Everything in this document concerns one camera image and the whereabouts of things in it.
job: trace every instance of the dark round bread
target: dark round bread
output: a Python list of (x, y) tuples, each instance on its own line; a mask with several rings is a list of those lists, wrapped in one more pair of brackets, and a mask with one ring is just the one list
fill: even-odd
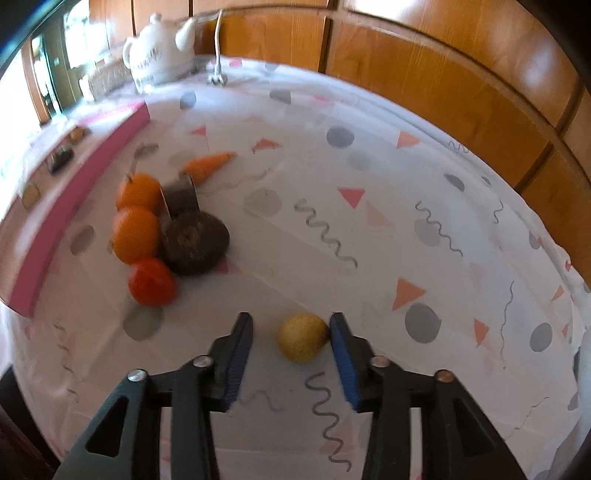
[(163, 260), (178, 275), (205, 273), (222, 259), (229, 244), (230, 233), (218, 218), (187, 212), (164, 232)]

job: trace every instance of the pink foam strip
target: pink foam strip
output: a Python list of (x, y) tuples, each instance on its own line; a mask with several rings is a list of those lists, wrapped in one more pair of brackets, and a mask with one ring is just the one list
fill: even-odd
[(43, 220), (15, 280), (8, 306), (28, 317), (33, 315), (37, 297), (45, 280), (47, 267), (61, 237), (97, 179), (113, 162), (116, 154), (150, 121), (148, 106), (143, 103), (90, 154), (70, 183), (57, 198)]

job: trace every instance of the wooden cabinet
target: wooden cabinet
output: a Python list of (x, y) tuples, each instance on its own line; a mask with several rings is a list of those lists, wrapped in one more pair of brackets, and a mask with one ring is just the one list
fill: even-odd
[(285, 63), (318, 71), (323, 64), (329, 22), (308, 14), (245, 14), (223, 19), (222, 54)]
[(392, 20), (483, 64), (556, 126), (577, 73), (556, 40), (517, 0), (346, 0), (352, 11)]
[(90, 0), (90, 23), (104, 29), (108, 48), (120, 47), (127, 37), (134, 36), (131, 1)]
[(523, 192), (574, 267), (591, 281), (591, 184), (557, 151)]
[(135, 31), (139, 33), (150, 23), (150, 15), (161, 13), (165, 20), (178, 20), (189, 16), (191, 0), (133, 0)]
[(243, 7), (320, 7), (329, 6), (330, 0), (193, 0), (193, 12), (208, 12), (220, 8)]
[(564, 141), (591, 178), (591, 95), (587, 90), (583, 91), (573, 121), (564, 133)]
[(516, 185), (547, 144), (493, 86), (442, 53), (388, 33), (335, 25), (326, 73), (419, 114)]

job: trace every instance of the teapot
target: teapot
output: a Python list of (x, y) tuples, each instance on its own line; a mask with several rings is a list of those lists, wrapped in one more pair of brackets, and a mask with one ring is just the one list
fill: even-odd
[(136, 37), (129, 37), (123, 47), (123, 63), (131, 70), (139, 92), (152, 85), (173, 82), (195, 67), (195, 18), (189, 18), (180, 28), (162, 15), (154, 13)]

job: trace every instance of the gray polka dot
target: gray polka dot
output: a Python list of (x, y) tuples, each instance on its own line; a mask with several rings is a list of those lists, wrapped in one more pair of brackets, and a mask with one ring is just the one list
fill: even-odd
[(369, 436), (371, 434), (371, 420), (372, 416), (368, 415), (368, 417), (363, 421), (361, 427), (359, 427), (359, 448), (365, 450), (369, 445)]
[(80, 255), (88, 250), (95, 241), (95, 229), (92, 225), (85, 225), (72, 237), (70, 242), (70, 252), (72, 255)]
[(577, 408), (579, 408), (579, 392), (573, 395), (573, 398), (570, 399), (570, 403), (568, 406), (568, 409), (570, 411), (576, 410)]
[(355, 170), (365, 171), (371, 166), (371, 158), (364, 153), (353, 152), (347, 157), (347, 163)]
[(168, 163), (173, 167), (180, 168), (184, 167), (191, 160), (195, 160), (195, 158), (197, 158), (197, 154), (194, 151), (181, 150), (180, 152), (176, 152), (174, 155), (171, 155), (168, 159)]
[(449, 183), (451, 183), (455, 188), (460, 190), (460, 192), (463, 192), (466, 189), (464, 182), (462, 182), (455, 175), (452, 175), (451, 173), (446, 173), (444, 176), (447, 179), (447, 181), (449, 181)]
[(162, 307), (150, 308), (134, 305), (123, 320), (123, 330), (129, 338), (143, 342), (160, 330), (163, 320), (164, 310)]
[(538, 473), (534, 480), (546, 480), (548, 478), (548, 474), (550, 473), (550, 470), (544, 470), (543, 472)]
[(353, 140), (355, 140), (355, 136), (343, 127), (333, 127), (326, 134), (326, 141), (335, 148), (350, 147)]
[(275, 190), (257, 189), (246, 195), (243, 205), (247, 212), (269, 218), (281, 210), (282, 202)]
[(291, 92), (289, 90), (271, 90), (269, 92), (269, 98), (285, 103), (286, 105), (291, 105)]
[(408, 309), (404, 325), (414, 340), (419, 343), (431, 343), (439, 334), (441, 319), (430, 307), (417, 302)]
[(415, 220), (414, 232), (417, 234), (418, 239), (428, 247), (436, 247), (441, 242), (437, 225), (427, 223), (426, 220)]
[(197, 103), (197, 95), (195, 95), (195, 92), (184, 93), (181, 97), (180, 109), (189, 110), (195, 106), (195, 103)]
[(531, 232), (530, 232), (530, 245), (531, 245), (531, 248), (533, 248), (534, 250), (537, 250), (540, 247), (540, 241)]
[(552, 327), (549, 323), (540, 323), (530, 337), (530, 348), (534, 352), (543, 352), (552, 342)]
[(145, 145), (141, 144), (138, 148), (135, 149), (134, 159), (143, 160), (145, 158), (148, 158), (150, 155), (155, 154), (159, 148), (160, 145), (158, 145), (157, 143), (149, 143)]

